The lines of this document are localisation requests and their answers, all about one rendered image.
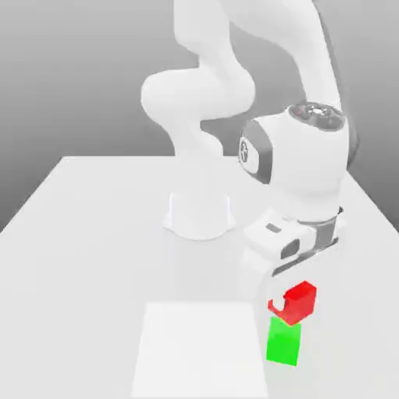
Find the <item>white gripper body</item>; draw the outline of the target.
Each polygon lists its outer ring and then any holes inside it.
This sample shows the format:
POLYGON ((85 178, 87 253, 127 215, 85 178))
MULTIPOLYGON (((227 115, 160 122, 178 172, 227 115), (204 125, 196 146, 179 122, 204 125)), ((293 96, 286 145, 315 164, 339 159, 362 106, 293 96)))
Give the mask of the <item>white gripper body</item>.
POLYGON ((266 298, 281 298, 289 288, 302 282, 312 269, 310 260, 335 246, 339 241, 339 238, 334 238, 326 247, 317 249, 316 251, 305 252, 296 259, 274 269, 267 278, 265 290, 266 298))

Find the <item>small red cube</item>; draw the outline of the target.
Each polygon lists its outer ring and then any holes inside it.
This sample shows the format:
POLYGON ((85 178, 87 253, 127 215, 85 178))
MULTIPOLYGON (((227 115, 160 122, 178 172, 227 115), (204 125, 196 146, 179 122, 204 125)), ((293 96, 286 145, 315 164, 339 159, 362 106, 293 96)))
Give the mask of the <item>small red cube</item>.
POLYGON ((313 313, 316 291, 316 286, 303 281, 284 293, 282 309, 278 309, 272 299, 268 302, 267 308, 292 327, 313 313))

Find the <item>small green cube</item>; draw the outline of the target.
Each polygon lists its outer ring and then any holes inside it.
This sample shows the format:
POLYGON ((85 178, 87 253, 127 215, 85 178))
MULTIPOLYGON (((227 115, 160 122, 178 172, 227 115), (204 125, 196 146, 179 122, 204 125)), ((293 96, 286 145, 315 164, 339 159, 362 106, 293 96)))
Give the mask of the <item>small green cube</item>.
POLYGON ((267 337, 266 360, 297 366, 301 335, 300 323, 290 326, 282 319, 272 316, 267 337))

